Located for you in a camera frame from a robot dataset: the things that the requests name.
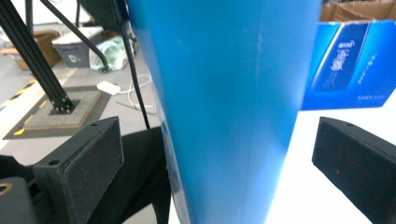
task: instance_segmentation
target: black metal stand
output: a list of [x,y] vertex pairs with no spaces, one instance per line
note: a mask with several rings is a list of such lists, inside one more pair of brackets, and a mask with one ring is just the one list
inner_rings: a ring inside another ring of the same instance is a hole
[[10,0],[0,2],[0,24],[49,97],[55,110],[59,113],[72,113],[75,106],[52,72],[50,65]]
[[33,0],[25,0],[26,27],[30,34],[33,33]]

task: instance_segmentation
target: white cable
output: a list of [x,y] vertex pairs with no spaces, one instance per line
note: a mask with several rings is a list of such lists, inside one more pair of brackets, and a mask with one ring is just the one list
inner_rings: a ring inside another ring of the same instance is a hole
[[[148,78],[148,81],[147,81],[147,82],[144,82],[144,83],[142,83],[142,84],[140,84],[140,85],[139,85],[139,88],[145,87],[145,86],[147,86],[148,84],[151,83],[151,81],[150,81],[150,76],[149,76],[149,75],[143,74],[143,75],[138,75],[138,76],[137,76],[137,78],[140,78],[140,77],[147,77],[147,78]],[[135,89],[133,88],[133,85],[134,85],[134,82],[131,81],[131,83],[130,83],[130,85],[129,85],[128,91],[119,91],[118,94],[128,94],[128,101],[129,101],[129,103],[132,105],[132,107],[133,107],[134,109],[136,109],[136,110],[141,110],[140,105],[139,105],[139,104],[135,104],[135,103],[132,102],[132,100],[131,100],[131,92],[134,92],[134,91],[135,91]],[[145,107],[145,108],[156,108],[156,105],[144,105],[144,107]]]

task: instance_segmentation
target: blue panel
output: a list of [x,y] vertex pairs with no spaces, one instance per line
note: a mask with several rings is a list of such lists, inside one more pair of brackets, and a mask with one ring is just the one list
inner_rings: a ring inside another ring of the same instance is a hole
[[321,1],[130,0],[181,223],[263,223]]

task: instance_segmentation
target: white surface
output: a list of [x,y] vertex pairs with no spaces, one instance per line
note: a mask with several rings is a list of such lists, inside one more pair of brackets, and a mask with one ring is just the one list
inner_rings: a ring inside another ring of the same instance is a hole
[[[301,111],[266,224],[371,223],[312,164],[320,117],[353,123],[396,145],[396,92],[379,108]],[[179,223],[173,203],[169,223]]]
[[[100,34],[103,31],[103,28],[100,26],[79,27],[78,29],[88,39],[91,39],[92,37]],[[60,36],[60,37],[52,40],[52,44],[54,44],[54,45],[68,45],[68,44],[81,44],[81,43],[82,43],[82,40],[78,36],[76,36],[73,32],[69,32],[64,36]]]

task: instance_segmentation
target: cardboard box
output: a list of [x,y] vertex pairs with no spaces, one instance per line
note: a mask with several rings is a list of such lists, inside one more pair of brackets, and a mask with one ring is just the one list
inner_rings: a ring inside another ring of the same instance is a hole
[[396,88],[396,4],[324,5],[302,110],[382,106]]
[[[61,56],[56,49],[52,46],[52,39],[59,36],[59,32],[53,30],[34,31],[34,39],[44,55],[44,58],[49,63],[49,66],[55,65],[61,60]],[[29,70],[29,67],[21,58],[20,54],[15,48],[1,49],[0,54],[10,54],[14,62],[21,70]]]

